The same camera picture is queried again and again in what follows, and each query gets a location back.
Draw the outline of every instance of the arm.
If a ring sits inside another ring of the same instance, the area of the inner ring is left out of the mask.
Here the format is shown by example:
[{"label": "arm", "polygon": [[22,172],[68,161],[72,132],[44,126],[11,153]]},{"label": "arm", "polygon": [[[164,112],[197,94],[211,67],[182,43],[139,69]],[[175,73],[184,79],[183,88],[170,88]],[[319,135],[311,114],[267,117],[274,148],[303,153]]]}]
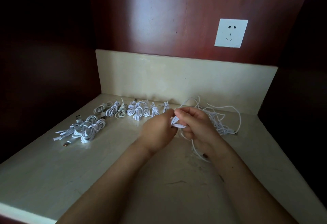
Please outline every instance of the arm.
[{"label": "arm", "polygon": [[188,125],[183,130],[185,137],[193,139],[217,168],[243,223],[297,223],[222,139],[206,113],[185,107],[176,109],[175,114],[180,124]]},{"label": "arm", "polygon": [[149,119],[137,140],[120,158],[67,210],[58,224],[114,223],[128,188],[142,166],[175,136],[170,109]]}]

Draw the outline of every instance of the forearm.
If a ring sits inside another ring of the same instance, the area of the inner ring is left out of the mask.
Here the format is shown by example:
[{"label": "forearm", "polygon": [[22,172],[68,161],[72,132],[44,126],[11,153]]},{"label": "forearm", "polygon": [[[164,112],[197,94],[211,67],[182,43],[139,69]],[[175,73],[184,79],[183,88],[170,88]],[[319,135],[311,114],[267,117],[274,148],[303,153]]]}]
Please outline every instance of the forearm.
[{"label": "forearm", "polygon": [[135,141],[57,223],[113,223],[130,184],[150,158],[151,154]]},{"label": "forearm", "polygon": [[211,158],[243,223],[297,223],[223,139]]}]

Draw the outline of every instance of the right hand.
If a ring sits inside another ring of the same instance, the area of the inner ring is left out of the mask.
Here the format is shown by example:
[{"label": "right hand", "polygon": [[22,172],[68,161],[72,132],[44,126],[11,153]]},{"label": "right hand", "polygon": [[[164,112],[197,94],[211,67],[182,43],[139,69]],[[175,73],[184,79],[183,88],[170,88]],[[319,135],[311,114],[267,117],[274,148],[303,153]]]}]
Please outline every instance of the right hand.
[{"label": "right hand", "polygon": [[179,124],[187,126],[183,134],[187,139],[193,139],[195,146],[208,157],[215,155],[215,147],[223,139],[212,125],[209,116],[194,107],[175,109]]}]

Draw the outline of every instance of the power outlet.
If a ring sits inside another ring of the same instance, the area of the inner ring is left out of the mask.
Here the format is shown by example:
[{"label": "power outlet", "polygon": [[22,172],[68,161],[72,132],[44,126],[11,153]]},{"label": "power outlet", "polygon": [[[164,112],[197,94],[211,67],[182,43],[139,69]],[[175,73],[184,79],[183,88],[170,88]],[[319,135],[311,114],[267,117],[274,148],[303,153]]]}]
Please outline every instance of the power outlet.
[{"label": "power outlet", "polygon": [[220,19],[215,47],[240,48],[248,20]]}]

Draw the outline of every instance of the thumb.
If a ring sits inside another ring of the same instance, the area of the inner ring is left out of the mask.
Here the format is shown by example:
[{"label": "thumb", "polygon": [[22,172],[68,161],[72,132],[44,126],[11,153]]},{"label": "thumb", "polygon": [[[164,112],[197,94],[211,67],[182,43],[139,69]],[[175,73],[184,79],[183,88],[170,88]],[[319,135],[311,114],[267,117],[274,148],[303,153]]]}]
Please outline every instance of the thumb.
[{"label": "thumb", "polygon": [[175,115],[184,123],[189,126],[193,126],[196,123],[196,118],[189,115],[188,113],[180,110],[179,108],[175,109]]}]

